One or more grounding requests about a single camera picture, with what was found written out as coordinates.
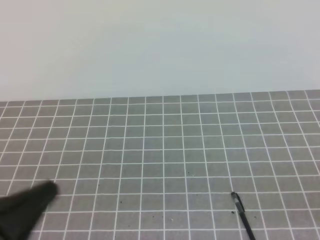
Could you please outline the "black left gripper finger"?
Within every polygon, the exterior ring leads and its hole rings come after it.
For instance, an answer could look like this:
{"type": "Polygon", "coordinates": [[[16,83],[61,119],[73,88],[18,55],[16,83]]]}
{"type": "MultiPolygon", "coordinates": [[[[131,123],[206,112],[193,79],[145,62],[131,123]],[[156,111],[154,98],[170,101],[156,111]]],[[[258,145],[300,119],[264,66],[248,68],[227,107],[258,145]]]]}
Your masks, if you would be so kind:
{"type": "Polygon", "coordinates": [[[27,240],[46,208],[58,195],[58,185],[47,180],[0,198],[0,238],[27,240]]]}

